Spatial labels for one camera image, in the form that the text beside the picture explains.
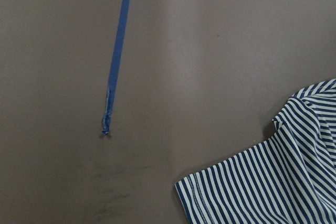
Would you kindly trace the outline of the navy white striped polo shirt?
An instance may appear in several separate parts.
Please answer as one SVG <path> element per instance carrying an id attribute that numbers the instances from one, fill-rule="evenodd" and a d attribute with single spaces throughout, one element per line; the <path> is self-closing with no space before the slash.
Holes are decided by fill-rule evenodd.
<path id="1" fill-rule="evenodd" d="M 299 90 L 269 139 L 175 184 L 189 223 L 335 223 L 335 80 Z"/>

